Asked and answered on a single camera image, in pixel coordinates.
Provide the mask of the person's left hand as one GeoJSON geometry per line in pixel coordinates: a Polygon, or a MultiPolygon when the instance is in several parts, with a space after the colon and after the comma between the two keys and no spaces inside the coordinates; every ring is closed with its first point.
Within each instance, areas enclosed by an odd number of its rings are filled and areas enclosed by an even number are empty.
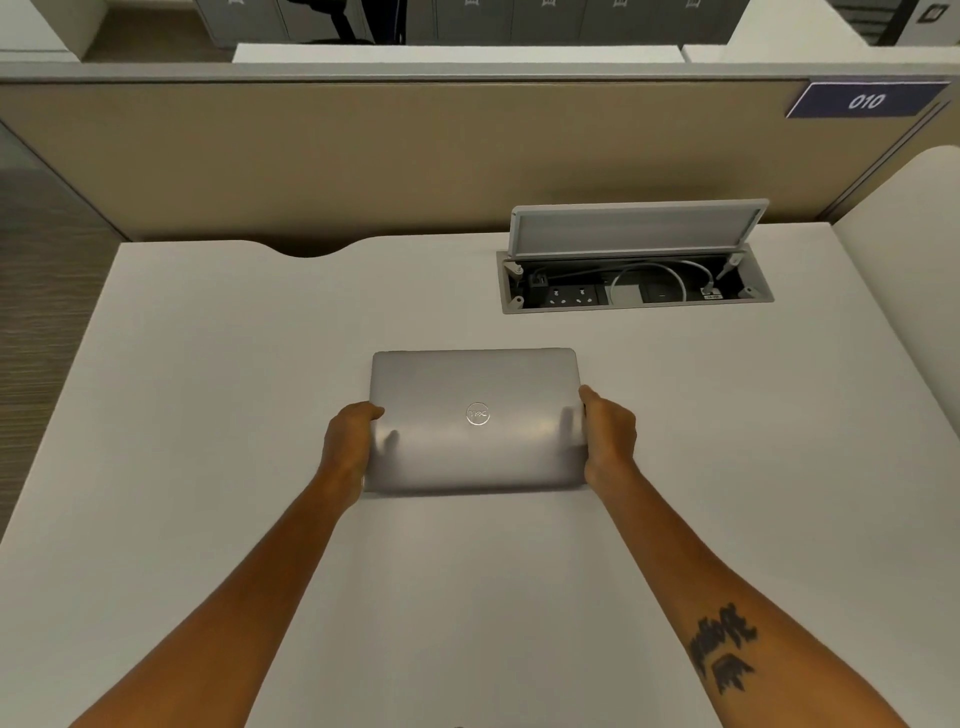
{"type": "Polygon", "coordinates": [[[347,417],[347,406],[330,419],[315,480],[340,512],[358,500],[368,466],[374,421],[347,417]]]}

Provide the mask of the blue desk number sign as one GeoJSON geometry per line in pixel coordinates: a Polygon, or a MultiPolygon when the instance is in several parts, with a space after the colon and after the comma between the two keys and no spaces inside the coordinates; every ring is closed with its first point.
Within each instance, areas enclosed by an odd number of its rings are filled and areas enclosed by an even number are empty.
{"type": "Polygon", "coordinates": [[[950,87],[948,80],[810,81],[788,119],[910,118],[950,87]]]}

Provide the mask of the grey storage cabinets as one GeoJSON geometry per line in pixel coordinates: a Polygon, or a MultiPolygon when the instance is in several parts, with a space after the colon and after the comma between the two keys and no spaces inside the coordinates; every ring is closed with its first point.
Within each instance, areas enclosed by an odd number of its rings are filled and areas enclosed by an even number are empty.
{"type": "MultiPolygon", "coordinates": [[[[211,40],[336,40],[330,18],[290,0],[193,0],[211,40]]],[[[346,0],[355,35],[375,45],[725,44],[750,0],[346,0]]]]}

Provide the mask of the black office chair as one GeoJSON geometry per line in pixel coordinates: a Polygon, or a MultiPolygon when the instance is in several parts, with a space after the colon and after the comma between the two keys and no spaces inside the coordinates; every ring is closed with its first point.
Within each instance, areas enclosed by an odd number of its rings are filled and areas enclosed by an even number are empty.
{"type": "Polygon", "coordinates": [[[306,6],[312,12],[325,15],[331,20],[337,33],[336,39],[311,40],[311,44],[374,45],[372,40],[358,37],[347,18],[347,0],[290,0],[306,6]]]}

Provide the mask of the beige desk partition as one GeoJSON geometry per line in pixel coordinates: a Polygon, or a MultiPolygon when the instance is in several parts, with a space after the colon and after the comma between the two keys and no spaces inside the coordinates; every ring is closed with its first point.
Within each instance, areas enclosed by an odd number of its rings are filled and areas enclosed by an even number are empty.
{"type": "Polygon", "coordinates": [[[812,222],[960,146],[960,68],[11,63],[0,125],[130,241],[292,252],[590,203],[812,222]],[[915,80],[950,86],[910,118],[786,118],[810,82],[915,80]]]}

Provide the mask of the silver laptop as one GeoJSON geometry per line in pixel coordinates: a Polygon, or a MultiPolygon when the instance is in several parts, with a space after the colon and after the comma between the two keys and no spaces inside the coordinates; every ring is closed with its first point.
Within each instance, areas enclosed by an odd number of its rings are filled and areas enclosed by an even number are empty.
{"type": "Polygon", "coordinates": [[[382,350],[364,487],[378,496],[577,490],[588,446],[570,347],[382,350]]]}

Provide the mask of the person's right hand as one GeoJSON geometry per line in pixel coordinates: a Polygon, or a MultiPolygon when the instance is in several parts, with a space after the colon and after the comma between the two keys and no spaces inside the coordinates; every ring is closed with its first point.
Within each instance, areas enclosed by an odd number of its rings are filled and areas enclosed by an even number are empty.
{"type": "Polygon", "coordinates": [[[636,416],[629,409],[608,399],[604,411],[584,411],[587,459],[584,473],[587,484],[597,493],[638,472],[634,458],[637,443],[636,416]]]}

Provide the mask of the black power socket strip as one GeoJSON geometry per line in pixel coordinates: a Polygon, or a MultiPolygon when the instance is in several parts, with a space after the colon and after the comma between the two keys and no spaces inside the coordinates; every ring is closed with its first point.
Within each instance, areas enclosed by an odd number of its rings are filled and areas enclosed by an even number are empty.
{"type": "Polygon", "coordinates": [[[547,287],[543,307],[546,310],[597,308],[609,305],[603,284],[552,284],[547,287]]]}

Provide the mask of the person's left forearm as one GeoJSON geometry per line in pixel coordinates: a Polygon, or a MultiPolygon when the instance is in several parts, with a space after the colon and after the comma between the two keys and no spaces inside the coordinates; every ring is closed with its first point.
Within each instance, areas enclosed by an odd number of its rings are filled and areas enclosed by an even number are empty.
{"type": "Polygon", "coordinates": [[[323,467],[228,577],[69,728],[244,728],[362,475],[323,467]]]}

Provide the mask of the person's right forearm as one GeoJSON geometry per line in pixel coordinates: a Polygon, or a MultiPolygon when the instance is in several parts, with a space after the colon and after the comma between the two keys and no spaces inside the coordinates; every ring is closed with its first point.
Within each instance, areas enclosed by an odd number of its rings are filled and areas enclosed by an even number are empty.
{"type": "Polygon", "coordinates": [[[908,728],[845,661],[712,552],[623,457],[587,481],[723,728],[908,728]]]}

